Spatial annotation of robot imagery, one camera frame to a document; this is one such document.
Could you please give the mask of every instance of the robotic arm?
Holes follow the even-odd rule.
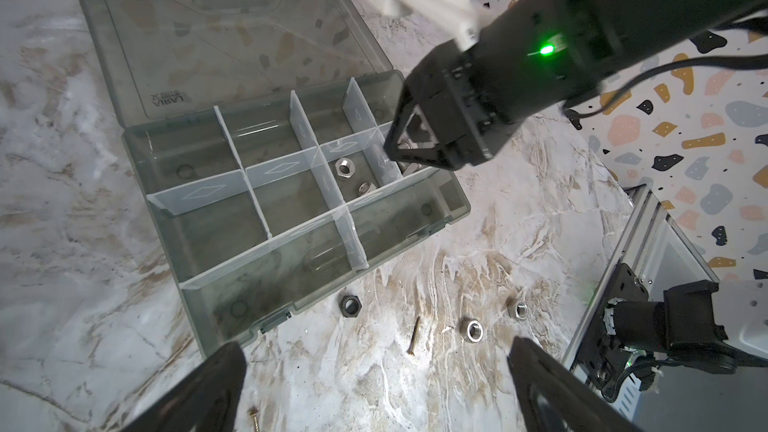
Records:
[[[386,15],[417,11],[453,35],[406,78],[385,150],[456,170],[493,158],[526,117],[589,100],[606,77],[768,0],[519,0],[493,21],[471,0],[369,1]],[[706,56],[648,72],[692,65],[762,69],[768,56]]]

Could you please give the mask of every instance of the brass screw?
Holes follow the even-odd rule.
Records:
[[[409,355],[414,355],[413,349],[416,346],[416,341],[418,340],[418,325],[421,323],[421,321],[422,321],[422,316],[419,315],[416,318],[416,325],[413,326],[413,334],[411,335],[411,346],[408,348]]]
[[[254,432],[259,432],[259,419],[256,417],[258,412],[259,411],[253,407],[248,410],[248,415],[254,421]]]

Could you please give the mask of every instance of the marble surface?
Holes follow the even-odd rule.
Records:
[[[396,68],[446,40],[352,0]],[[4,430],[115,430],[201,362],[77,0],[0,0],[0,416]],[[457,173],[470,216],[245,348],[236,428],[522,430],[506,355],[565,350],[630,213],[555,111]],[[525,296],[526,322],[506,312]],[[416,316],[416,353],[406,353]],[[486,329],[466,344],[456,328]]]

